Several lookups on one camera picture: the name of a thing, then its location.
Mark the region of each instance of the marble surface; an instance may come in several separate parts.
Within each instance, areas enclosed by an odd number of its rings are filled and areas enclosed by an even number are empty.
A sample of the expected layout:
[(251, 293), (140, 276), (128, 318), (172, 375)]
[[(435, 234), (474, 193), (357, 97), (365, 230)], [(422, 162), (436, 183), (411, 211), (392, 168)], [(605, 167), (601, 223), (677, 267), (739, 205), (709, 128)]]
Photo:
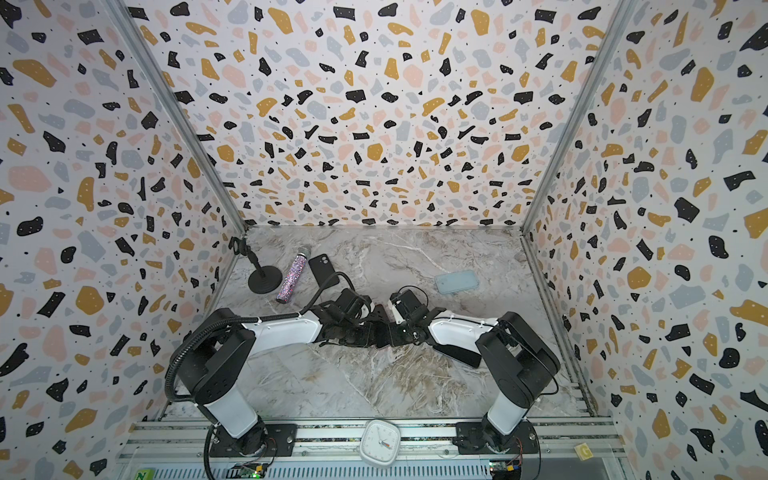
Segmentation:
[[(470, 316), (519, 313), (561, 357), (534, 284), (521, 239), (513, 230), (437, 230), (387, 228), (262, 228), (250, 231), (249, 245), (263, 265), (283, 272), (296, 250), (306, 244), (312, 257), (325, 253), (336, 271), (347, 273), (356, 290), (386, 304), (401, 286), (416, 285), (429, 305)], [(435, 276), (474, 270), (479, 288), (442, 295)], [(222, 292), (219, 307), (242, 316), (300, 310), (317, 290), (309, 266), (287, 305), (275, 293), (256, 295), (247, 287), (253, 267), (239, 260)], [(342, 280), (319, 301), (336, 298)], [(557, 375), (560, 392), (542, 396), (529, 416), (586, 415), (581, 392), (571, 389), (564, 368)], [(493, 403), (498, 387), (482, 363), (472, 369), (429, 345), (377, 350), (334, 345), (292, 345), (258, 354), (247, 361), (238, 388), (266, 417), (479, 417)], [(554, 389), (550, 383), (545, 391)], [(200, 416), (191, 404), (173, 404), (166, 419)]]

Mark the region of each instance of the light blue phone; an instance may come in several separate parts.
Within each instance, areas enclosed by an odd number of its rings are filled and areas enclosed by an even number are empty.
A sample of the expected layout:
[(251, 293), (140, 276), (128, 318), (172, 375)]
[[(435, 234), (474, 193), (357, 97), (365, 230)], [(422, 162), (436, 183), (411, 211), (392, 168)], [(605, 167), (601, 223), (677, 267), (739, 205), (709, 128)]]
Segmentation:
[(436, 276), (435, 285), (437, 286), (437, 291), (447, 295), (463, 290), (472, 290), (480, 286), (480, 282), (474, 271), (464, 270), (462, 272), (444, 273)]

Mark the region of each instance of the white alarm clock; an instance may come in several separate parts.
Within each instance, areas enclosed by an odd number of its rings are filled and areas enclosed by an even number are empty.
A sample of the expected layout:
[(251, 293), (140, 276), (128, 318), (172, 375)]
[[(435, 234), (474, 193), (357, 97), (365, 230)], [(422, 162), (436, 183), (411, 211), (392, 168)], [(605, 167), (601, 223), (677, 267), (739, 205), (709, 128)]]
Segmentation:
[(371, 420), (360, 440), (360, 458), (379, 468), (389, 467), (397, 458), (400, 431), (391, 423)]

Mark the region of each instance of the clock face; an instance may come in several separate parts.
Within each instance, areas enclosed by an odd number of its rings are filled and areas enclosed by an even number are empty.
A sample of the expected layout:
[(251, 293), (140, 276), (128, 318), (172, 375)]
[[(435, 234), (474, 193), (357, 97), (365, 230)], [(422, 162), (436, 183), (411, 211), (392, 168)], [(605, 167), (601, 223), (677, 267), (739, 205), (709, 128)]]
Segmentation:
[(360, 452), (370, 459), (388, 463), (397, 456), (400, 431), (394, 425), (379, 420), (370, 422), (360, 442)]

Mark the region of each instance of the terrazzo patterned wall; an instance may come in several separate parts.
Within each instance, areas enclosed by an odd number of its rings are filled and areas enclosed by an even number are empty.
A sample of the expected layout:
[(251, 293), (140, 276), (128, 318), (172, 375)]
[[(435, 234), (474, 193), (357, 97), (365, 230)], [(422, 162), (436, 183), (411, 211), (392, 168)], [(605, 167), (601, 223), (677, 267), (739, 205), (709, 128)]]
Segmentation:
[(765, 2), (638, 2), (531, 239), (637, 478), (768, 478)]
[(98, 3), (0, 15), (0, 477), (107, 478), (233, 229)]
[(615, 2), (128, 4), (247, 223), (402, 226), (521, 222)]

